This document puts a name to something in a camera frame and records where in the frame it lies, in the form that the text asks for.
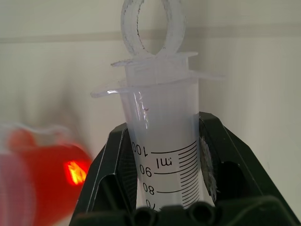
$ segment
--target plastic syringe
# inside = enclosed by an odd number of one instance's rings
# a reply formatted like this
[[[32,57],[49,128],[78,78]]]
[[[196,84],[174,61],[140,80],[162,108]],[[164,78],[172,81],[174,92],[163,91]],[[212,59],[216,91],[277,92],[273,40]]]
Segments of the plastic syringe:
[[[124,66],[119,87],[92,93],[119,93],[132,142],[143,204],[159,211],[166,205],[188,207],[203,199],[198,131],[198,78],[189,71],[188,57],[176,53],[185,24],[179,0],[162,0],[167,14],[166,42],[155,56],[137,34],[143,0],[126,0],[121,16],[124,43],[134,56]]]

